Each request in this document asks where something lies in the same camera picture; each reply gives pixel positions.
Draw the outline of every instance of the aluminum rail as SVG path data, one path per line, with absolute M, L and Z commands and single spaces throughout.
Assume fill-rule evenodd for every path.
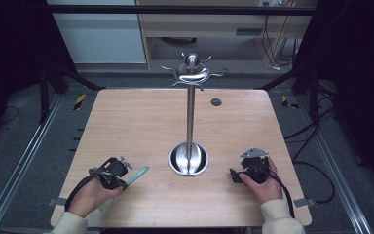
M 53 100 L 51 106 L 51 112 L 46 119 L 46 121 L 38 126 L 32 140 L 29 142 L 28 146 L 26 147 L 25 151 L 23 152 L 22 157 L 20 158 L 17 167 L 13 171 L 10 179 L 8 180 L 4 190 L 1 192 L 0 195 L 0 221 L 5 214 L 5 211 L 8 209 L 9 205 L 11 204 L 19 186 L 24 178 L 29 165 L 31 164 L 36 151 L 39 148 L 39 145 L 42 142 L 48 128 L 50 127 L 51 123 L 53 122 L 54 116 L 56 111 L 59 107 L 60 101 L 62 96 L 56 95 L 55 99 Z
M 298 96 L 296 97 L 298 99 L 298 102 L 301 103 L 301 107 L 306 119 L 311 124 L 312 120 L 309 115 L 308 104 L 303 98 L 300 98 Z M 345 207 L 346 213 L 351 220 L 355 232 L 357 234 L 371 234 L 372 230 L 359 206 L 359 203 L 357 202 L 354 192 L 351 190 L 351 187 L 343 176 L 342 171 L 339 169 L 338 164 L 334 160 L 331 150 L 327 146 L 323 135 L 318 132 L 315 139 L 321 151 L 320 155 L 323 163 L 329 171 L 329 176 L 335 183 L 336 190 L 338 191 L 341 202 Z

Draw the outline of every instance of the wire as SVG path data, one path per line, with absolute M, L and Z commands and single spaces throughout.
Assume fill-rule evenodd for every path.
M 300 140 L 293 140 L 293 141 L 287 141 L 286 143 L 299 143 L 299 142 L 305 142 L 307 139 L 300 139 Z
M 299 149 L 299 151 L 297 151 L 297 153 L 295 154 L 295 156 L 293 157 L 293 159 L 291 160 L 293 163 L 296 161 L 297 157 L 299 157 L 300 153 L 302 152 L 302 150 L 308 145 L 309 141 L 315 136 L 315 134 L 318 133 L 318 126 L 315 127 L 314 131 L 311 133 L 311 135 L 309 136 L 309 138 L 305 141 L 305 143 L 302 145 L 302 147 Z
M 283 54 L 283 51 L 284 51 L 284 48 L 287 44 L 287 38 L 284 38 L 283 41 L 281 42 L 281 46 L 280 46 L 280 59 L 281 60 L 284 60 L 284 61 L 292 61 L 293 60 L 293 63 L 294 63 L 294 60 L 296 58 L 296 51 L 299 49 L 299 42 L 298 42 L 298 39 L 297 38 L 294 38 L 294 42 L 293 42 L 293 53 L 291 55 L 284 55 Z
M 320 100 L 318 100 L 318 104 L 320 104 L 325 99 L 332 99 L 332 97 L 331 96 L 322 97 Z
M 305 165 L 305 166 L 311 167 L 311 168 L 317 170 L 318 172 L 320 172 L 327 179 L 327 181 L 329 181 L 330 186 L 332 187 L 332 193 L 330 194 L 329 198 L 324 199 L 324 200 L 315 200 L 315 202 L 318 203 L 318 204 L 325 204 L 325 203 L 328 203 L 328 202 L 332 201 L 332 199 L 335 197 L 335 193 L 336 193 L 335 184 L 333 183 L 332 179 L 323 170 L 321 170 L 320 168 L 318 168 L 315 165 L 312 165 L 312 164 L 306 163 L 306 162 L 302 162 L 302 161 L 293 162 L 293 164 L 294 165 L 297 165 L 297 164 Z
M 291 67 L 293 67 L 294 62 L 296 61 L 296 47 L 297 47 L 297 39 L 294 39 L 293 42 L 293 56 L 291 57 Z
M 253 169 L 255 169 L 255 170 L 258 170 L 258 171 L 264 173 L 265 175 L 267 175 L 269 177 L 271 177 L 272 179 L 274 179 L 281 186 L 281 188 L 283 189 L 284 195 L 286 196 L 287 205 L 289 206 L 290 215 L 293 218 L 295 218 L 293 204 L 292 204 L 292 200 L 291 200 L 291 196 L 290 196 L 290 192 L 287 189 L 287 187 L 284 186 L 284 184 L 281 181 L 281 179 L 279 178 L 279 176 L 275 172 L 273 172 L 271 169 L 269 169 L 269 171 L 266 172 L 261 167 L 255 167 L 253 165 L 250 165 L 250 167 L 253 168 Z
M 329 113 L 333 113 L 333 115 L 329 115 L 325 119 L 320 120 L 321 122 L 324 122 L 324 121 L 328 120 L 330 117 L 335 117 L 334 113 L 336 112 L 336 110 L 334 108 L 332 108 L 332 109 L 333 110 L 331 112 L 329 112 Z
M 13 108 L 17 113 L 11 119 L 9 119 L 7 121 L 4 121 L 4 122 L 0 122 L 0 125 L 8 124 L 8 123 L 14 121 L 19 116 L 19 109 L 18 108 L 14 107 L 14 106 L 7 106 L 7 109 L 9 109 L 9 108 Z
M 300 134 L 303 134 L 304 132 L 308 131 L 314 124 L 310 124 L 308 126 L 306 126 L 305 128 L 299 130 L 298 132 L 292 134 L 292 135 L 289 135 L 289 136 L 285 136 L 284 139 L 289 139 L 289 138 L 293 138 L 293 137 L 296 137 Z
M 87 177 L 81 179 L 81 181 L 75 186 L 74 190 L 72 190 L 71 194 L 69 194 L 68 199 L 66 199 L 64 208 L 67 212 L 69 210 L 69 207 L 71 206 L 71 202 L 74 199 L 75 195 L 80 191 L 81 188 L 83 188 L 88 182 L 90 182 L 91 179 L 98 176 L 98 174 L 90 174 Z
M 268 7 L 269 3 L 266 2 L 266 4 L 263 4 L 263 6 Z M 266 56 L 269 59 L 269 63 L 270 63 L 271 66 L 285 66 L 285 65 L 289 65 L 290 64 L 289 62 L 288 63 L 280 63 L 280 62 L 278 62 L 278 61 L 275 60 L 275 56 L 274 56 L 273 49 L 272 49 L 273 48 L 272 47 L 272 43 L 270 42 L 269 32 L 267 30 L 268 21 L 269 21 L 269 16 L 265 16 L 265 25 L 264 25 L 263 34 L 262 34 L 262 46 L 263 46 L 263 50 L 266 53 Z M 269 43 L 270 52 L 271 52 L 272 56 L 269 55 L 269 53 L 267 52 L 266 46 L 264 44 L 265 35 L 267 36 L 267 41 Z

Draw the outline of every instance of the white cabinet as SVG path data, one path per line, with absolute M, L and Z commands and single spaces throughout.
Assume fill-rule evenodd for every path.
M 134 5 L 133 0 L 47 0 L 50 5 Z M 145 63 L 136 14 L 54 14 L 77 64 Z

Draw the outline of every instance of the metal bracket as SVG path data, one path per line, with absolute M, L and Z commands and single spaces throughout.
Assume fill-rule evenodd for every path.
M 121 163 L 132 170 L 132 166 L 130 165 L 129 161 L 127 161 L 123 156 L 121 156 Z
M 263 149 L 258 149 L 252 147 L 251 149 L 247 150 L 245 153 L 241 154 L 242 158 L 256 158 L 269 155 L 269 152 Z
M 66 198 L 50 198 L 48 199 L 48 206 L 54 207 L 56 205 L 65 206 Z
M 297 208 L 304 207 L 304 206 L 311 207 L 317 204 L 316 201 L 312 198 L 309 198 L 309 199 L 302 198 L 302 199 L 294 200 L 293 203 Z

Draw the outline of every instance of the metal stand base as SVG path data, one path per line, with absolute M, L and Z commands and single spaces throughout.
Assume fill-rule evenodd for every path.
M 187 142 L 177 144 L 168 156 L 169 166 L 179 175 L 197 176 L 203 173 L 209 162 L 207 150 L 193 142 L 190 161 L 187 157 Z

